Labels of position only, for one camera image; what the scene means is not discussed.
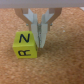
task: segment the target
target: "block front face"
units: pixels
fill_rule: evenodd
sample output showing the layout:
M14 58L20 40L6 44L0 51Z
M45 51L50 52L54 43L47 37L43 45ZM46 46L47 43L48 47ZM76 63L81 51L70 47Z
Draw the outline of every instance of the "block front face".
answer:
M37 46L31 31L17 32L13 50L18 58L37 58Z

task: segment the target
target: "block top face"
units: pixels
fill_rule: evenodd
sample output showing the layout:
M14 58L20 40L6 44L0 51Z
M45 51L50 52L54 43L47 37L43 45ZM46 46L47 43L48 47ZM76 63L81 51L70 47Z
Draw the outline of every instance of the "block top face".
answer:
M35 45L34 36L31 31L16 32L13 47Z
M83 7L84 0L0 0L0 8Z

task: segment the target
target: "brown table surface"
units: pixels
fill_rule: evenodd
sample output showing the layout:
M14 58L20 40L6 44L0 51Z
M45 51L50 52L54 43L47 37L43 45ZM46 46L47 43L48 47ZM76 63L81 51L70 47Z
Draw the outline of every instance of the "brown table surface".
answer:
M33 8L41 15L47 8ZM28 30L14 9L0 9L0 84L84 84L84 12L63 8L36 59L17 59L13 41Z

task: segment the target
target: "letter block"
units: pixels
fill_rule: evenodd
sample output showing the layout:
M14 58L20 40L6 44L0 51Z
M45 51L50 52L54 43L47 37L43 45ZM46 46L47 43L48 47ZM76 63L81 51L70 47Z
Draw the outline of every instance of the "letter block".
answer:
M37 45L31 31L16 32L13 50L17 58L37 58Z

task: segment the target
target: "yellow block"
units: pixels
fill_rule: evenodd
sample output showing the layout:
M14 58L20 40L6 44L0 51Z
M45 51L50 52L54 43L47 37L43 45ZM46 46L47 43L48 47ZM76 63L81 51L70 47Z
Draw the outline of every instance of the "yellow block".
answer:
M37 58L37 46L31 31L16 32L13 50L17 58Z

